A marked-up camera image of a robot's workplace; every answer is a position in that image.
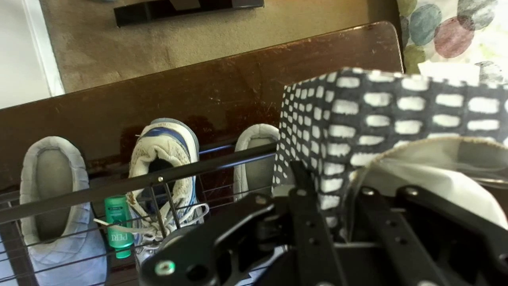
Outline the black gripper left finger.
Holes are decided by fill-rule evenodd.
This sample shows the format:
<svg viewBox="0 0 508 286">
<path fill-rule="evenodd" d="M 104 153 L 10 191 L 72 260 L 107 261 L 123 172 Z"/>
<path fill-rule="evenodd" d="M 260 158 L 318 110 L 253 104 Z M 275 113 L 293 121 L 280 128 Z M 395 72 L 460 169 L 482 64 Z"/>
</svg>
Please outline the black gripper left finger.
<svg viewBox="0 0 508 286">
<path fill-rule="evenodd" d="M 293 190 L 288 193 L 293 250 L 299 286 L 344 286 L 341 264 L 329 233 L 317 212 L 314 183 L 301 163 L 291 163 Z"/>
</svg>

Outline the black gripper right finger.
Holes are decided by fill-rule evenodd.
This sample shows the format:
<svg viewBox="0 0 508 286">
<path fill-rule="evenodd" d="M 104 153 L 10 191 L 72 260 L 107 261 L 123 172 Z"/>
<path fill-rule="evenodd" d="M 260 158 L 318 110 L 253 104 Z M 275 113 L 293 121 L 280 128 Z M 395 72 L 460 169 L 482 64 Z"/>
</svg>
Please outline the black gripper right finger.
<svg viewBox="0 0 508 286">
<path fill-rule="evenodd" d="M 361 187 L 353 237 L 371 237 L 395 286 L 508 286 L 508 231 L 418 187 Z"/>
</svg>

